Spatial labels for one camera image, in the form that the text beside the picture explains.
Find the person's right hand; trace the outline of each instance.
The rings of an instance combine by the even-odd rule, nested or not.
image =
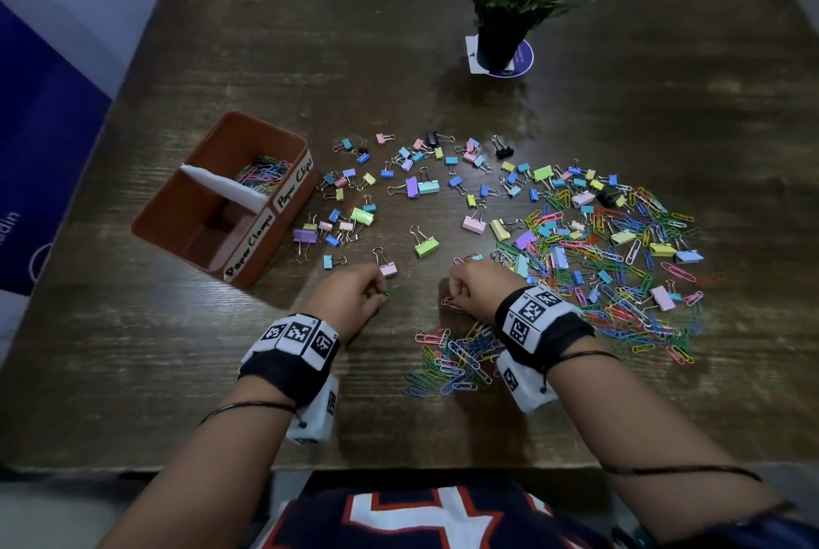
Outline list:
[[[526,279],[491,260],[467,260],[450,270],[452,302],[487,325],[495,325],[495,314],[507,296],[527,286]]]

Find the person's left hand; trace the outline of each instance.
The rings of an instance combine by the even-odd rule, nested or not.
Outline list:
[[[386,280],[375,264],[354,264],[330,275],[299,310],[321,318],[347,344],[386,302]]]

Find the black pot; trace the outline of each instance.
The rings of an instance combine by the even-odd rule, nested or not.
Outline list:
[[[497,72],[503,70],[514,56],[517,47],[526,38],[529,29],[502,29],[479,27],[477,29],[477,63],[483,68]]]

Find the hand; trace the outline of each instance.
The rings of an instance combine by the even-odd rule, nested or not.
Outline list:
[[[498,307],[526,279],[491,260],[468,260],[450,270],[450,294],[456,306],[487,325],[495,324]]]
[[[386,297],[380,293],[385,290],[386,280],[375,264],[354,264],[319,284],[299,311],[321,318],[346,344],[384,305]]]

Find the label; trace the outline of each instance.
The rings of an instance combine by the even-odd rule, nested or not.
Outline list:
[[[276,215],[273,214],[271,209],[267,207],[262,209],[262,212],[256,217],[253,227],[245,234],[244,240],[241,241],[239,247],[228,260],[228,265],[224,268],[224,281],[232,284],[233,280],[241,272],[241,268],[250,260],[264,235],[273,226],[275,219]]]
[[[284,212],[284,209],[287,208],[288,204],[292,201],[293,195],[295,195],[299,187],[302,186],[302,182],[304,182],[304,179],[312,169],[313,158],[310,154],[310,150],[308,150],[296,170],[290,174],[288,181],[285,182],[284,186],[276,193],[273,205],[277,211]]]

